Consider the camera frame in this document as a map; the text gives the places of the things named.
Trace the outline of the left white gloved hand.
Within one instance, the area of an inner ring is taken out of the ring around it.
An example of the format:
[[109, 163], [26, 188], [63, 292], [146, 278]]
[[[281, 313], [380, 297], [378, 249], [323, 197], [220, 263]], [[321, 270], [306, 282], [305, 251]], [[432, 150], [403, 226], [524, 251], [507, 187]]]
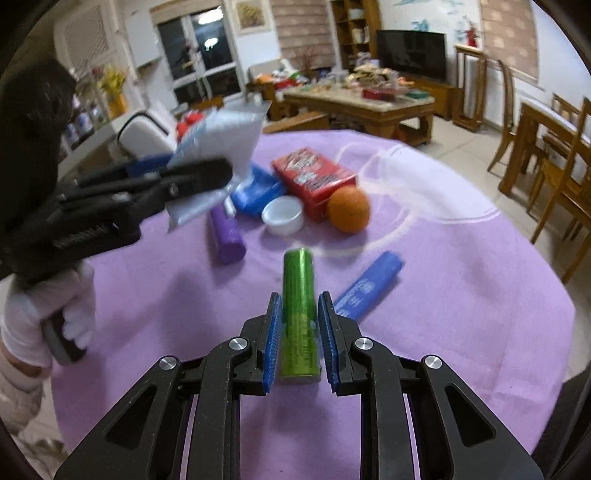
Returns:
[[42, 325], [62, 313], [62, 335], [81, 350], [95, 331], [94, 269], [81, 262], [26, 289], [13, 282], [1, 315], [1, 351], [9, 364], [35, 377], [52, 365]]

